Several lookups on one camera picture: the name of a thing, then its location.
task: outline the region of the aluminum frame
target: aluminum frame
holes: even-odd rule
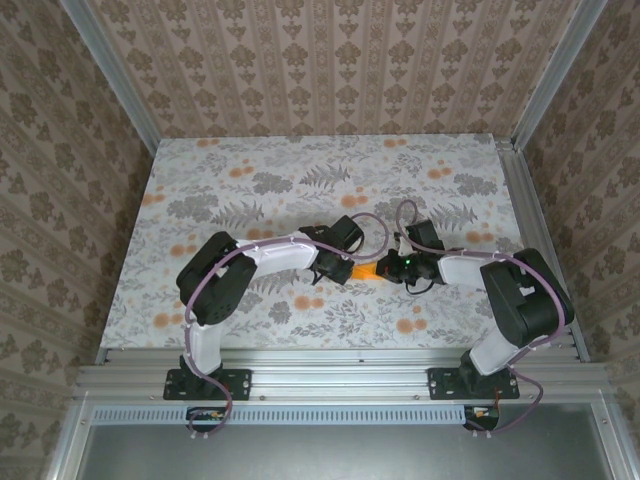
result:
[[[607,0],[585,0],[578,4],[511,135],[518,150],[523,150],[531,139],[606,5]]]
[[[580,362],[570,332],[551,348],[532,352],[518,364],[545,388],[545,404],[591,405],[600,440],[616,480],[638,478],[637,459],[608,382],[604,365]],[[251,368],[253,389],[244,405],[428,406],[473,405],[486,401],[434,401],[426,369],[455,366],[460,349],[430,350],[226,350],[230,368]],[[223,402],[167,402],[162,399],[166,371],[175,368],[180,349],[110,350],[102,366],[81,368],[68,420],[54,456],[50,480],[72,479],[86,448],[94,409],[102,405],[222,406]],[[537,390],[520,383],[528,404]]]
[[[518,222],[518,228],[525,246],[537,249],[549,264],[549,268],[565,290],[567,283],[562,275],[558,256],[553,248],[549,229],[544,220],[542,207],[533,185],[529,167],[522,150],[516,150],[509,138],[495,139],[496,150],[500,157],[502,170],[507,181],[509,196]],[[583,362],[591,361],[587,345],[584,342],[579,321],[576,319],[570,326],[574,333],[576,348]]]
[[[61,0],[62,6],[78,29],[91,56],[107,78],[127,112],[131,123],[151,155],[155,156],[162,139],[160,127],[147,110],[146,100],[139,94],[127,66],[123,65],[113,50],[108,35],[86,0]]]

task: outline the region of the floral tablecloth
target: floral tablecloth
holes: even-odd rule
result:
[[[175,278],[217,231],[259,239],[370,211],[390,228],[411,198],[445,246],[521,248],[491,135],[173,139],[160,144],[102,346],[183,343]],[[375,251],[382,232],[362,222]],[[492,325],[482,291],[413,297],[384,281],[286,271],[254,281],[225,322],[227,348],[467,347]]]

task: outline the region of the metal bracket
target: metal bracket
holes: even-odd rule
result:
[[[508,370],[491,375],[491,382],[481,385],[475,392],[465,386],[458,368],[430,368],[429,395],[431,400],[515,400],[520,398],[518,381]]]
[[[217,380],[222,383],[234,400],[249,400],[251,394],[251,370],[224,369]],[[169,370],[164,382],[162,398],[165,400],[225,400],[225,396],[219,389],[214,389],[211,394],[205,395],[201,391],[193,391],[187,388],[185,371],[180,368]]]

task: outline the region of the patterned wallpaper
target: patterned wallpaper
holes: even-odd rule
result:
[[[526,156],[595,360],[640,445],[640,2],[610,1]]]
[[[55,447],[150,163],[58,3],[0,2],[0,478]]]
[[[510,135],[578,0],[90,0],[164,137]]]

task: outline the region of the wire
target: wire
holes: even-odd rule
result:
[[[250,244],[238,247],[235,250],[232,250],[231,252],[226,254],[224,257],[222,257],[222,259],[218,263],[216,263],[211,270],[209,270],[209,272],[205,275],[205,277],[202,279],[202,281],[198,284],[196,289],[193,291],[193,294],[191,294],[191,297],[189,298],[189,301],[187,302],[187,306],[186,306],[185,311],[184,311],[184,319],[185,319],[185,322],[187,324],[186,328],[184,330],[184,344],[185,344],[185,350],[186,350],[185,361],[189,364],[189,367],[191,368],[191,371],[195,375],[197,375],[198,377],[202,378],[206,382],[209,382],[212,385],[214,385],[216,388],[218,388],[224,394],[225,398],[227,399],[227,408],[226,408],[225,416],[222,418],[220,423],[218,423],[218,425],[216,425],[213,428],[213,430],[211,430],[211,432],[208,432],[208,434],[211,434],[211,435],[214,434],[215,432],[220,430],[229,421],[229,418],[231,417],[231,412],[233,410],[233,399],[231,397],[231,394],[229,393],[229,390],[227,390],[227,388],[225,388],[225,386],[222,385],[215,378],[209,377],[206,373],[204,373],[202,370],[200,370],[196,366],[196,364],[195,364],[195,362],[193,361],[193,358],[192,358],[192,354],[191,354],[191,338],[190,338],[189,332],[191,330],[191,327],[192,327],[193,323],[195,322],[195,319],[191,318],[191,312],[193,310],[193,305],[195,304],[196,300],[198,299],[198,296],[200,295],[200,293],[202,293],[202,290],[204,290],[205,286],[215,276],[215,274],[218,273],[218,271],[224,265],[226,265],[232,258],[236,257],[237,255],[240,255],[243,252],[249,251],[249,250],[253,250],[253,249],[256,249],[256,248],[260,248],[260,247],[267,247],[267,246],[270,246],[270,245],[278,245],[280,243],[291,243],[291,244],[294,244],[294,245],[312,245],[314,247],[322,248],[322,249],[327,250],[329,252],[336,253],[336,254],[341,255],[343,257],[351,258],[352,260],[371,260],[372,258],[377,257],[378,255],[380,255],[381,253],[383,253],[386,250],[387,245],[389,244],[389,228],[384,223],[384,220],[382,220],[380,217],[378,217],[377,215],[375,215],[373,213],[368,213],[368,212],[356,213],[351,218],[352,219],[356,219],[356,218],[359,218],[359,217],[371,217],[374,220],[376,220],[382,226],[382,228],[384,229],[384,241],[382,242],[382,247],[380,247],[378,250],[376,250],[372,254],[369,254],[369,255],[353,255],[353,254],[346,253],[346,252],[343,252],[341,250],[338,250],[337,248],[334,248],[334,247],[332,247],[330,245],[326,245],[326,244],[321,243],[321,242],[316,242],[316,241],[308,239],[308,238],[298,238],[298,237],[293,237],[293,236],[292,237],[272,238],[272,239],[268,239],[268,240],[260,240],[260,241],[254,242],[254,243],[250,243]],[[195,417],[195,415],[197,415],[197,412],[194,414],[194,416],[191,417],[191,420],[189,422],[189,426],[190,426],[190,429],[192,430],[193,436],[196,435],[196,431],[192,428],[193,427],[193,418]]]
[[[529,416],[529,414],[531,412],[533,412],[538,405],[540,404],[540,402],[542,401],[542,396],[544,395],[544,388],[542,388],[542,385],[537,382],[536,380],[534,380],[533,378],[529,378],[526,377],[524,375],[522,375],[520,372],[518,372],[515,368],[513,368],[511,365],[507,367],[509,369],[509,371],[511,373],[513,373],[516,377],[518,377],[520,380],[530,383],[533,386],[535,386],[538,389],[538,395],[536,396],[535,400],[533,402],[531,402],[529,404],[529,406],[527,407],[527,409],[522,412],[522,414],[520,414],[520,416],[518,418],[516,418],[515,420],[513,420],[512,422],[506,424],[504,427],[500,427],[497,428],[495,430],[492,430],[491,432],[489,432],[488,430],[485,430],[483,427],[481,427],[480,425],[478,425],[476,422],[474,422],[473,420],[467,420],[467,423],[469,425],[471,425],[474,428],[477,428],[478,430],[480,430],[481,432],[487,432],[487,434],[490,435],[499,435],[501,433],[504,432],[508,432],[509,430],[511,430],[513,427],[515,427],[516,425],[518,425],[519,423],[521,423],[522,421],[524,421],[525,418],[527,418]]]
[[[404,284],[404,288],[407,290],[407,293],[409,295],[422,295],[423,293],[427,293],[429,290],[431,290],[435,284],[436,284],[436,282],[432,281],[431,284],[427,288],[425,288],[424,290],[420,290],[418,292],[412,292],[411,290],[409,290],[409,284],[408,283]]]
[[[527,407],[527,409],[518,418],[508,423],[504,427],[500,427],[496,430],[493,430],[491,434],[498,434],[498,433],[503,433],[508,430],[511,430],[513,427],[515,427],[520,422],[522,422],[525,418],[527,418],[533,410],[536,409],[536,407],[540,404],[540,401],[542,400],[542,395],[544,394],[544,389],[542,388],[542,385],[540,383],[538,383],[537,381],[529,377],[522,375],[521,373],[519,373],[513,368],[513,365],[517,361],[521,360],[527,353],[529,353],[531,349],[539,345],[542,345],[544,343],[551,342],[554,338],[558,337],[558,335],[562,333],[562,330],[566,325],[566,317],[564,314],[564,308],[562,307],[562,303],[560,302],[560,298],[558,297],[558,294],[555,292],[553,287],[549,284],[549,282],[547,282],[544,279],[544,277],[542,277],[542,275],[540,275],[538,272],[536,272],[533,268],[531,268],[526,263],[518,260],[517,258],[512,257],[511,255],[507,255],[504,253],[479,252],[479,251],[473,251],[473,250],[436,250],[434,248],[423,247],[422,245],[412,241],[400,224],[402,207],[404,207],[405,205],[411,205],[413,207],[414,221],[418,217],[418,205],[416,205],[416,202],[409,199],[403,200],[402,202],[400,202],[396,210],[396,227],[400,232],[400,234],[404,237],[404,239],[407,242],[409,242],[409,244],[412,245],[414,248],[418,250],[422,250],[424,252],[436,253],[438,255],[446,254],[446,255],[470,256],[470,257],[479,257],[479,258],[494,258],[496,260],[506,260],[508,262],[511,262],[517,265],[519,268],[521,268],[522,270],[527,272],[529,275],[531,275],[533,278],[535,278],[540,283],[540,285],[542,285],[542,287],[547,291],[547,293],[551,297],[551,300],[553,300],[553,303],[558,311],[558,328],[556,329],[556,331],[545,338],[531,342],[528,348],[523,349],[519,354],[517,354],[514,358],[512,358],[509,364],[507,365],[507,368],[513,375],[515,375],[517,378],[520,378],[525,382],[535,385],[539,390],[538,396],[536,397],[536,399]],[[472,421],[468,421],[468,423],[478,428],[479,430],[485,431],[484,428],[482,428],[480,425]]]

